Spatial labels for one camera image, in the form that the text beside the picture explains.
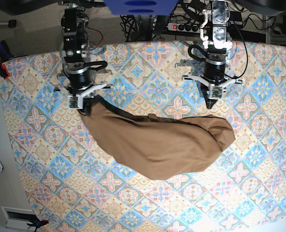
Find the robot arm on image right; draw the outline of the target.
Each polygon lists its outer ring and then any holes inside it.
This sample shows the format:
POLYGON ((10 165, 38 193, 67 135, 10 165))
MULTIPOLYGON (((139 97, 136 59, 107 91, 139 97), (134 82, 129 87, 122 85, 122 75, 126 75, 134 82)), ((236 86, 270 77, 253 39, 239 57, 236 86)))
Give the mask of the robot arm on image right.
POLYGON ((233 84, 243 84, 239 76, 225 73, 229 62, 229 53, 233 47, 232 38, 227 32, 230 11, 225 0, 212 0, 202 10, 204 20, 199 27, 203 47, 192 44, 188 55, 204 64, 203 73, 199 76, 192 72, 183 79, 197 81, 205 99, 207 109, 211 109, 233 84))

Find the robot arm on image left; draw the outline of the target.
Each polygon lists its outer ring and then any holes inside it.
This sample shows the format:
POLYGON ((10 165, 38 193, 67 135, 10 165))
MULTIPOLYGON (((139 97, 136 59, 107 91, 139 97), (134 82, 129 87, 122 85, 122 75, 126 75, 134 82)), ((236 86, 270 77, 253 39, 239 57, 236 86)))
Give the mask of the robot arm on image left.
POLYGON ((95 72, 103 70, 108 63, 105 60, 90 61, 89 18, 86 8, 102 6, 102 2, 87 0, 63 0, 59 5, 66 6, 61 19, 63 42, 59 55, 62 60, 62 74, 69 84, 57 85, 54 91, 61 92, 68 107, 78 110, 84 116, 90 116, 93 98, 96 92, 110 88, 107 82, 95 83, 95 72))

